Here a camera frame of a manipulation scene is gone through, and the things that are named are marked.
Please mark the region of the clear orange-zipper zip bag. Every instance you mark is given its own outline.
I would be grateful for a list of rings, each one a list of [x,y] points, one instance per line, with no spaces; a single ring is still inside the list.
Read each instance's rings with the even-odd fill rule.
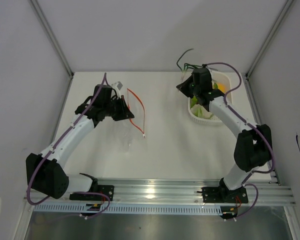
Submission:
[[[133,114],[112,124],[112,139],[115,148],[122,153],[128,153],[138,141],[146,138],[146,108],[142,99],[135,91],[123,87],[121,82],[111,85],[120,100],[126,105],[126,109]]]

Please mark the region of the white cauliflower with green leaves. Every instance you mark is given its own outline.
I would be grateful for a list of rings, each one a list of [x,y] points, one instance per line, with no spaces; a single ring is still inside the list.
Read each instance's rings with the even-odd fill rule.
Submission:
[[[190,111],[194,116],[201,119],[210,119],[213,116],[211,112],[198,104],[198,100],[195,96],[190,100]]]

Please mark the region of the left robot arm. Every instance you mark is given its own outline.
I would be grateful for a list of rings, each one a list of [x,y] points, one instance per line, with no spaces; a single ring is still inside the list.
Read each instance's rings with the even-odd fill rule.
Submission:
[[[114,121],[133,119],[120,90],[121,82],[112,85],[98,84],[93,95],[77,107],[65,132],[39,154],[26,158],[27,192],[36,190],[47,197],[61,198],[64,194],[82,194],[87,200],[98,196],[98,180],[86,173],[67,175],[64,171],[72,152],[78,144],[106,117]]]

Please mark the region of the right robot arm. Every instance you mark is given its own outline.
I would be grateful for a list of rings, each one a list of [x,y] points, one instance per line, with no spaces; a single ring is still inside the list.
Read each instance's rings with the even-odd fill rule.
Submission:
[[[248,203],[246,182],[260,167],[272,160],[272,135],[266,125],[257,125],[242,117],[228,101],[227,94],[213,87],[211,71],[196,68],[190,77],[177,85],[186,97],[196,98],[197,103],[218,117],[236,138],[234,165],[219,181],[217,187],[203,187],[204,203]]]

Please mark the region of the orange fruit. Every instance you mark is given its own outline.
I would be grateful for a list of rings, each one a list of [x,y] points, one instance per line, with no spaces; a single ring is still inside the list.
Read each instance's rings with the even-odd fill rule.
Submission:
[[[219,82],[215,84],[215,88],[219,89],[219,90],[222,91],[224,94],[228,91],[228,90],[227,90],[227,87],[226,87],[224,84],[219,83]]]

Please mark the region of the white perforated plastic basket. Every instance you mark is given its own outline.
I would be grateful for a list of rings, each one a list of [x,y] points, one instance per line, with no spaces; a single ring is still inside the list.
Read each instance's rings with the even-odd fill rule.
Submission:
[[[225,74],[220,71],[216,70],[210,70],[211,76],[212,76],[212,88],[215,88],[216,83],[221,83],[227,87],[227,92],[231,89],[231,83],[230,83],[230,78]],[[223,122],[213,114],[213,116],[210,119],[204,119],[204,118],[198,118],[194,116],[191,113],[190,110],[190,101],[192,98],[188,98],[187,100],[187,110],[190,115],[190,118],[192,119],[193,122],[200,124],[200,125],[209,125],[209,126],[221,126]]]

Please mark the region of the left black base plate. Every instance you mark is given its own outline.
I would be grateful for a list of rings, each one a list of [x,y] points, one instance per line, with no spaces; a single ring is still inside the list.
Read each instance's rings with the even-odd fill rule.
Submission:
[[[115,186],[114,185],[98,185],[97,190],[89,190],[90,193],[98,193],[107,196],[110,201],[113,200]],[[72,193],[69,196],[69,199],[72,201],[107,201],[105,196],[96,195],[96,194],[79,194]]]

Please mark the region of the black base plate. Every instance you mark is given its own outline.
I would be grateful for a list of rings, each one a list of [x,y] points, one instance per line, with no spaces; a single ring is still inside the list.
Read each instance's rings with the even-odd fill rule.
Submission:
[[[249,202],[247,191],[244,187],[235,190],[228,190],[226,187],[203,187],[202,198],[204,203],[227,203],[235,204],[239,199],[239,203],[247,204]]]
[[[110,201],[113,200],[115,186],[114,185],[98,185],[97,190],[89,190],[90,193],[98,193],[107,196]],[[69,199],[72,201],[107,201],[105,196],[96,195],[96,194],[79,194],[72,193],[69,196]]]

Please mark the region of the aluminium mounting rail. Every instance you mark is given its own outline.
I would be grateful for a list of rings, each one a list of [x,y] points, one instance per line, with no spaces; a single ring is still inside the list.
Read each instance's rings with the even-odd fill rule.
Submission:
[[[110,179],[100,178],[100,185],[113,185],[113,203],[151,205],[203,204],[203,187],[217,187],[218,180]],[[251,181],[258,188],[257,206],[295,206],[290,186],[265,181]]]

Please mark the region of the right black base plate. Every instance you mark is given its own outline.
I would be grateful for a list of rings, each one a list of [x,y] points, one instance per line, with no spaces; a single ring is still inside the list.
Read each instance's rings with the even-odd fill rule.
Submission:
[[[235,190],[228,190],[226,187],[203,187],[202,198],[204,203],[227,203],[235,204],[239,199],[239,203],[247,204],[249,202],[247,191],[244,187]]]

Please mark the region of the left aluminium frame post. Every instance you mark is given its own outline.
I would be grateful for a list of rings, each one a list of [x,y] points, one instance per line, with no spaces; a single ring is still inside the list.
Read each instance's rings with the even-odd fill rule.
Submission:
[[[65,72],[67,75],[72,78],[74,75],[74,72],[72,71],[70,64],[64,54],[64,51],[61,48],[61,45],[39,3],[38,0],[29,0],[29,5],[31,6],[35,16],[38,19],[38,22],[40,23],[47,39],[49,40],[55,54],[57,55],[59,61],[61,62],[61,65],[63,66]]]

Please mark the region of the aluminium frame post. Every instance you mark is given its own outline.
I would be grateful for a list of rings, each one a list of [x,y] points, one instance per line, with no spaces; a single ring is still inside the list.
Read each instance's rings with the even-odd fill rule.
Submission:
[[[64,51],[61,48],[61,45],[39,3],[38,0],[29,0],[29,5],[31,6],[35,16],[38,19],[38,22],[40,23],[47,39],[49,40],[55,54],[57,55],[59,61],[61,62],[61,65],[63,66],[65,72],[67,75],[72,78],[74,75],[74,72],[72,71],[70,64],[64,54]]]
[[[296,0],[286,0],[284,2],[283,7],[280,9],[278,15],[275,17],[274,22],[272,23],[265,39],[263,40],[259,50],[257,51],[255,57],[253,58],[251,64],[249,65],[247,72],[245,73],[245,77],[247,80],[251,78],[256,67],[258,66],[258,64],[261,62],[262,58],[266,54],[268,48],[270,47],[271,43],[275,39],[276,35],[278,34],[281,26],[283,25],[286,17],[289,15],[295,2]]]

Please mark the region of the right aluminium frame post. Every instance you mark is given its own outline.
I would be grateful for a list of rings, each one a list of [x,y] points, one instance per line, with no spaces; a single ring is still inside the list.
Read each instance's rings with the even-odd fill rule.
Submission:
[[[276,35],[278,34],[281,26],[283,25],[286,17],[289,15],[295,2],[296,0],[286,0],[284,2],[283,7],[280,9],[278,15],[275,17],[274,22],[272,23],[265,39],[263,40],[259,50],[257,51],[255,57],[253,58],[251,64],[249,65],[247,72],[245,73],[245,77],[247,80],[251,78],[256,67],[258,66],[258,64],[261,62],[262,58],[266,54],[268,48],[270,47],[271,43],[275,39]]]

